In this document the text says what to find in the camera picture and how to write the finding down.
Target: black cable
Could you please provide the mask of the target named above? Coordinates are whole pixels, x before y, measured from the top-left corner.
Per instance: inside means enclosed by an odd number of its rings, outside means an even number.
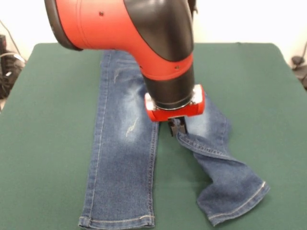
[[[10,33],[10,31],[9,31],[8,28],[3,24],[3,22],[1,21],[1,19],[0,19],[0,24],[1,24],[1,25],[4,27],[4,29],[8,32],[8,34],[9,34],[9,36],[10,36],[10,38],[11,38],[11,41],[13,42],[13,44],[14,44],[14,46],[15,46],[17,52],[18,52],[18,54],[21,55],[21,54],[20,54],[20,51],[19,51],[19,49],[18,49],[18,47],[17,47],[17,45],[16,45],[16,43],[15,43],[15,41],[14,41],[14,39],[13,39],[13,37],[12,37],[12,35],[11,35],[11,33]]]
[[[305,48],[304,48],[304,52],[303,52],[302,57],[304,57],[304,56],[305,56],[305,54],[306,54],[306,49],[307,49],[307,42],[305,43]]]

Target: black object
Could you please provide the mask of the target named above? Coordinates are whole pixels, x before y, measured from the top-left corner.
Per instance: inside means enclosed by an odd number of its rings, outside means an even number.
[[[6,38],[5,35],[1,35],[0,34],[0,55],[7,53],[6,51]],[[0,59],[0,63],[1,63],[1,68],[0,68],[0,72],[2,73],[2,75],[5,75],[7,70],[6,70],[6,62],[5,62],[5,58],[1,58]]]
[[[168,61],[187,58],[194,48],[192,17],[187,0],[124,0],[143,40]]]
[[[304,51],[302,56],[294,56],[291,58],[292,63],[295,65],[294,70],[302,66],[305,62],[304,56],[306,54],[306,49],[307,49],[307,42],[305,43]]]
[[[153,98],[157,107],[161,109],[178,109],[187,105],[191,99],[194,88],[193,65],[187,72],[171,80],[151,80],[144,77],[147,91]]]
[[[188,0],[192,18],[194,16],[194,11],[196,11],[196,0]]]
[[[186,134],[187,131],[187,125],[186,120],[184,116],[177,117],[177,118],[171,118],[168,120],[168,127],[171,132],[172,137],[176,136],[178,132]]]
[[[296,66],[300,66],[305,62],[305,59],[301,56],[294,56],[291,58],[292,63]]]

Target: jeans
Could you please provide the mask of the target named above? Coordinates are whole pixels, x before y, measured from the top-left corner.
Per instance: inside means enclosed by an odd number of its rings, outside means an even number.
[[[146,87],[134,58],[106,50],[94,143],[79,226],[120,230],[154,227],[153,172],[158,126],[144,107]],[[269,186],[227,149],[230,122],[206,95],[204,114],[186,118],[177,140],[191,150],[212,184],[197,199],[212,225],[251,210]]]

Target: seam stitching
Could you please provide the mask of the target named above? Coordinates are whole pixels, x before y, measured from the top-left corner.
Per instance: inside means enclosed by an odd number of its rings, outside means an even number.
[[[146,215],[146,216],[141,216],[139,218],[133,218],[133,219],[124,219],[124,220],[90,220],[91,222],[95,223],[122,223],[122,222],[130,222],[130,221],[135,221],[135,220],[140,220],[143,218],[154,218],[153,216]]]
[[[258,193],[264,188],[265,184],[266,184],[266,182],[263,182],[261,187],[244,204],[237,207],[235,210],[233,210],[231,212],[227,212],[227,213],[216,214],[216,215],[213,215],[213,216],[208,217],[208,218],[212,219],[212,218],[216,218],[216,217],[220,217],[220,216],[229,216],[231,214],[238,212],[240,209],[242,209],[244,206],[246,206],[256,195],[258,195]]]

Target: jeans hem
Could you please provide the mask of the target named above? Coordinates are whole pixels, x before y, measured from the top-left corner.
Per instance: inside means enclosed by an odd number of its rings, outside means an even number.
[[[233,211],[227,213],[220,213],[209,216],[208,219],[212,223],[213,226],[225,222],[230,219],[235,219],[239,216],[242,216],[252,210],[269,192],[270,187],[266,182],[263,182],[261,187],[255,192],[255,194],[250,197],[246,202],[241,204],[239,207],[234,209]]]
[[[83,229],[91,230],[124,230],[153,228],[155,226],[154,217],[145,215],[138,218],[124,220],[95,220],[89,217],[80,217],[78,226]]]

